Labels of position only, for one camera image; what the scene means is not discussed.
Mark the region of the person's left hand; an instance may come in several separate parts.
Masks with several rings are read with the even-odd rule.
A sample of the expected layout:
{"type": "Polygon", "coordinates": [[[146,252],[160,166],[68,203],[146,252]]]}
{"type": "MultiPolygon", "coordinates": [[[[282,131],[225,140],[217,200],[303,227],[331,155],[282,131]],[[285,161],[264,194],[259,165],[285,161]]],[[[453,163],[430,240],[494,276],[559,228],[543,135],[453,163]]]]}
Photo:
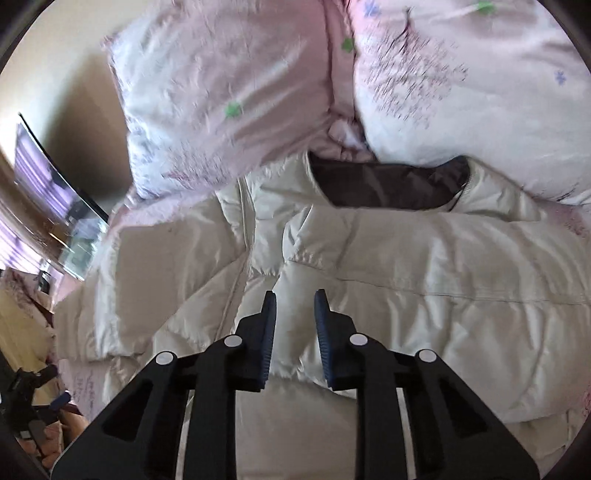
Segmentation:
{"type": "Polygon", "coordinates": [[[32,438],[18,438],[17,441],[29,457],[39,460],[50,471],[63,453],[65,444],[73,442],[88,425],[89,421],[84,416],[61,409],[58,420],[45,427],[43,441],[36,443],[32,438]]]}

